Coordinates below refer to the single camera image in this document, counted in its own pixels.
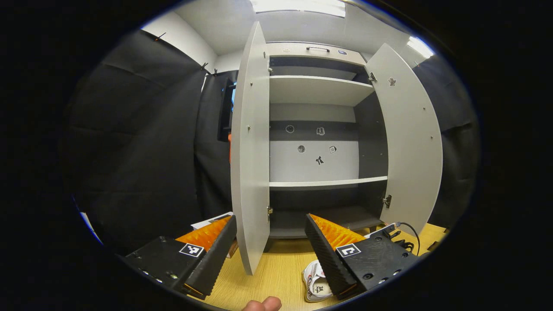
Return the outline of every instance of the wooden table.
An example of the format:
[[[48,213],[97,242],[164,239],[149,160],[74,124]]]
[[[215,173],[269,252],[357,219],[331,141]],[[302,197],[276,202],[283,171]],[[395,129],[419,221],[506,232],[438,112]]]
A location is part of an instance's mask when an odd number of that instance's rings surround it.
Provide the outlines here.
[[[365,235],[369,230],[357,232]],[[426,224],[419,235],[420,255],[428,252],[426,249],[444,235],[444,228]],[[412,242],[416,253],[414,236],[402,232],[393,241],[401,239]],[[232,258],[225,259],[213,291],[204,302],[223,309],[242,310],[250,300],[263,301],[267,296],[276,296],[282,301],[283,311],[316,310],[339,302],[336,296],[316,303],[305,301],[306,289],[301,272],[317,259],[307,239],[275,240],[269,252],[261,257],[253,276],[245,274],[239,251]]]

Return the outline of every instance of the cabinet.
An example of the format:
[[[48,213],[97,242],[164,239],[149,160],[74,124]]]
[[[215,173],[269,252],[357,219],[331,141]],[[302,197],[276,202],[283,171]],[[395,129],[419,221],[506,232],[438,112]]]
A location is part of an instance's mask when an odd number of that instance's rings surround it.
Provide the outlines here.
[[[360,119],[358,105],[375,96],[377,116]],[[385,133],[375,139],[383,141],[367,144],[365,131],[374,124],[364,122],[379,120]],[[371,146],[386,149],[379,154],[387,167],[367,169],[376,160],[365,157]],[[231,158],[232,205],[247,274],[255,272],[268,238],[304,237],[308,212],[352,230],[403,221],[420,232],[442,171],[432,103],[390,46],[365,62],[358,52],[334,46],[266,43],[258,22],[238,72]],[[382,198],[389,195],[388,206]]]

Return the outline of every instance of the cardboard box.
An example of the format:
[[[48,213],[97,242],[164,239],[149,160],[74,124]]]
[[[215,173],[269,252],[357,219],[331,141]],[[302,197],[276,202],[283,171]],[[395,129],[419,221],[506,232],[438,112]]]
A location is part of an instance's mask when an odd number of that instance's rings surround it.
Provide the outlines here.
[[[219,215],[217,217],[213,217],[213,218],[210,218],[208,220],[197,222],[195,224],[192,224],[191,226],[194,230],[198,230],[199,228],[205,227],[205,226],[209,225],[210,223],[215,222],[215,221],[217,221],[221,218],[225,218],[227,216],[232,216],[232,215],[234,215],[234,214],[233,214],[233,212],[230,211],[228,213]],[[238,242],[236,241],[236,238],[234,238],[234,241],[231,244],[231,249],[228,250],[227,258],[232,258],[232,255],[234,255],[234,253],[236,253],[237,249],[238,249]]]

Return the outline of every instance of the open cabinet door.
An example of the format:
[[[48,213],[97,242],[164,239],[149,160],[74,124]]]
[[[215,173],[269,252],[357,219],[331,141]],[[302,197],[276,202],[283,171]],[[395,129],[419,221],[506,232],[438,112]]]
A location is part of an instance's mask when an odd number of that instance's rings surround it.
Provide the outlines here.
[[[259,22],[238,71],[231,140],[232,210],[238,248],[253,275],[269,237],[269,53]]]
[[[420,233],[436,203],[442,177],[442,140],[426,90],[388,44],[365,65],[374,75],[388,137],[388,186],[380,219],[407,222]],[[401,230],[413,234],[402,226]]]

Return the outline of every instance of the ceiling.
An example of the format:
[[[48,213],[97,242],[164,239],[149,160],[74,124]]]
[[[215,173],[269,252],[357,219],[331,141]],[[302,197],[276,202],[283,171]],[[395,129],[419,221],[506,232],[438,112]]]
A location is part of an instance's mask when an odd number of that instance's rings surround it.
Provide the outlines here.
[[[253,22],[261,24],[266,41],[304,41],[338,45],[374,54],[383,43],[400,51],[409,34],[390,27],[346,4],[346,17],[312,12],[256,14],[249,0],[196,0],[175,10],[217,53],[242,50]]]

